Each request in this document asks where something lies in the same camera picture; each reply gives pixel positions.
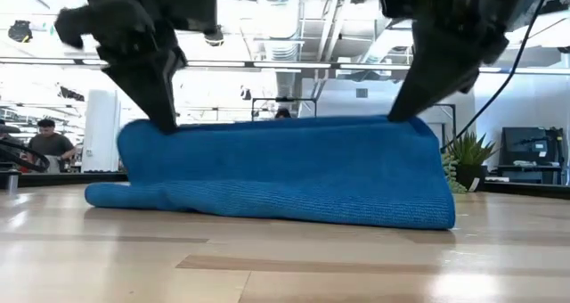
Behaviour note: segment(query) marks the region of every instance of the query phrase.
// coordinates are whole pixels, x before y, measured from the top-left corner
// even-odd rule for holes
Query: blue cloth
[[[113,209],[198,211],[349,225],[449,229],[439,143],[426,124],[384,116],[187,127],[126,125],[118,150],[131,185],[92,184]]]

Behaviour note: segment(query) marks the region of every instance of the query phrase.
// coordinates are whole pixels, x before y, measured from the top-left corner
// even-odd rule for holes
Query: plant pot
[[[470,192],[478,191],[487,177],[487,166],[484,165],[461,165],[456,167],[457,182],[462,184]]]

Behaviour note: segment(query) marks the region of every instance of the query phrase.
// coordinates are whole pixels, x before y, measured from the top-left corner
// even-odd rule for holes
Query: green plant
[[[460,165],[483,165],[484,161],[497,152],[493,150],[495,143],[483,145],[484,139],[485,135],[477,140],[476,133],[468,132],[453,140],[448,152]]]
[[[447,180],[447,184],[449,185],[449,189],[452,191],[452,193],[466,193],[467,188],[465,188],[465,186],[460,184],[455,179],[455,176],[457,175],[455,170],[457,161],[453,158],[453,156],[448,153],[442,154],[442,165],[444,166],[445,179]]]

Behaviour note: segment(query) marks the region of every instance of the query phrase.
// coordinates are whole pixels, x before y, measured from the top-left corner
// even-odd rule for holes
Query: person
[[[275,119],[291,118],[291,113],[287,108],[279,108],[275,113]]]
[[[6,122],[3,119],[0,119],[0,140],[7,142],[7,143],[14,143],[17,145],[23,145],[23,143],[21,142],[20,139],[12,137],[10,134],[5,133],[3,131],[5,126],[6,126]],[[10,146],[0,144],[0,149],[2,149],[3,151],[7,151],[9,153],[12,153],[17,157],[20,157],[20,150],[18,148],[14,148],[14,147],[10,147]],[[0,162],[9,162],[9,160],[5,159],[4,157],[2,157],[2,155],[0,155]]]
[[[75,155],[75,146],[68,137],[55,133],[55,122],[53,120],[42,119],[37,122],[37,127],[39,134],[29,141],[28,147],[45,155],[50,163],[55,160],[59,168],[50,166],[49,173],[61,172],[64,161],[70,160]],[[28,153],[28,161],[38,163],[38,160],[30,153]]]

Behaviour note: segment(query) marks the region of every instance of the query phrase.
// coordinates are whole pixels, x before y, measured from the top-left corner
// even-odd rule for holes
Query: wooden floor
[[[449,233],[0,194],[0,302],[568,303],[570,201],[457,198]]]

